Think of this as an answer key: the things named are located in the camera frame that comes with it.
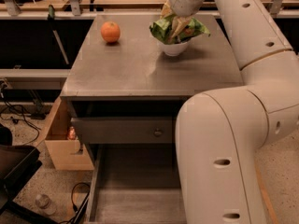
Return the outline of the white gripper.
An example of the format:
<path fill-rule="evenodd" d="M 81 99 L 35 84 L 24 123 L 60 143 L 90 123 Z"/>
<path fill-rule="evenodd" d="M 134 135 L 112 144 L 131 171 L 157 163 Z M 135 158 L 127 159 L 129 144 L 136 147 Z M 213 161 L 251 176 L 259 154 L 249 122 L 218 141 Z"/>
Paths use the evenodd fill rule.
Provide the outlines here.
<path fill-rule="evenodd" d="M 190 23 L 192 17 L 201 7 L 205 0 L 168 0 L 164 3 L 160 18 L 165 18 L 172 14 L 172 11 L 177 15 L 172 20 L 172 29 L 169 40 L 181 41 L 180 37 L 184 29 Z"/>

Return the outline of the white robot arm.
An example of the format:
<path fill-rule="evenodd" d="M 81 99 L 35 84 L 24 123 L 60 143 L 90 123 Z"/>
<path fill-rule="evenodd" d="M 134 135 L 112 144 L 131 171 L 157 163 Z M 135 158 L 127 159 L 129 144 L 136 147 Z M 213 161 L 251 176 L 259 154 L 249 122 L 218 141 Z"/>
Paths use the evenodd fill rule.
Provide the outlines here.
<path fill-rule="evenodd" d="M 168 0 L 180 17 L 204 0 Z M 215 0 L 244 83 L 180 109 L 178 171 L 187 224 L 266 224 L 254 153 L 298 126 L 299 61 L 260 0 Z"/>

